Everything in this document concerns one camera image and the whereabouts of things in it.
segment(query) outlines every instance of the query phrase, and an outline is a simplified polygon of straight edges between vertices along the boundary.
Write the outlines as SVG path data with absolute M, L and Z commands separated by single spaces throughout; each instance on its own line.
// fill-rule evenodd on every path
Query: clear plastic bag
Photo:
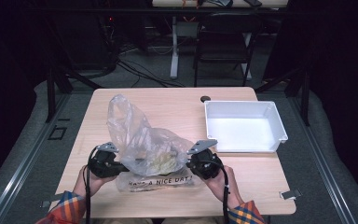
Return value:
M 108 129 L 120 162 L 140 176 L 167 175 L 187 163 L 193 143 L 161 128 L 152 128 L 145 114 L 123 95 L 109 103 Z

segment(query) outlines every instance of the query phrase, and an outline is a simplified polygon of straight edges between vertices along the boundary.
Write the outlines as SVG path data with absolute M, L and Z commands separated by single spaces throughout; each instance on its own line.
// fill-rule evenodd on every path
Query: person's hand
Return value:
M 82 197 L 86 197 L 86 184 L 84 183 L 84 179 L 87 178 L 87 166 L 83 166 L 77 177 L 77 181 L 73 190 L 73 193 L 80 195 Z M 116 179 L 116 176 L 107 177 L 107 178 L 100 178 L 89 172 L 89 191 L 90 196 L 92 197 L 105 183 Z
M 237 180 L 235 179 L 234 170 L 225 165 L 225 170 L 228 176 L 229 194 L 227 200 L 227 206 L 229 209 L 233 209 L 243 203 L 243 199 L 240 196 L 238 190 Z M 209 178 L 207 180 L 202 179 L 203 182 L 212 191 L 213 195 L 223 201 L 224 189 L 225 189 L 225 174 L 220 171 L 215 178 Z

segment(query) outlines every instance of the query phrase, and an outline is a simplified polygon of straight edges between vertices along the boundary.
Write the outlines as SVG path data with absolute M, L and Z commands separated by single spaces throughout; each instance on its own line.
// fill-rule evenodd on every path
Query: table leg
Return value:
M 172 17 L 172 62 L 171 62 L 171 78 L 178 77 L 178 42 L 176 33 L 176 17 Z

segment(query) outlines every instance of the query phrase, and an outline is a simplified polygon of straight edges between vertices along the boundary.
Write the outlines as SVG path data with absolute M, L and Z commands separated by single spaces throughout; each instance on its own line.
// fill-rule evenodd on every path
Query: dark curtain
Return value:
M 27 20 L 15 1 L 0 0 L 0 167 L 31 115 L 34 86 L 44 79 Z

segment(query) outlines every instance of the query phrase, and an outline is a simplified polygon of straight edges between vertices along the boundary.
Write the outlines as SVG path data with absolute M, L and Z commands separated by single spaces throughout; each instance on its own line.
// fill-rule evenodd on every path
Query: plastic bag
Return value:
M 117 189 L 121 192 L 141 192 L 165 188 L 197 188 L 202 181 L 183 167 L 168 175 L 141 176 L 131 172 L 122 172 L 116 179 Z
M 123 95 L 110 101 L 107 124 L 120 162 L 132 173 L 167 175 L 186 167 L 186 152 L 194 144 L 169 130 L 152 128 L 145 114 Z

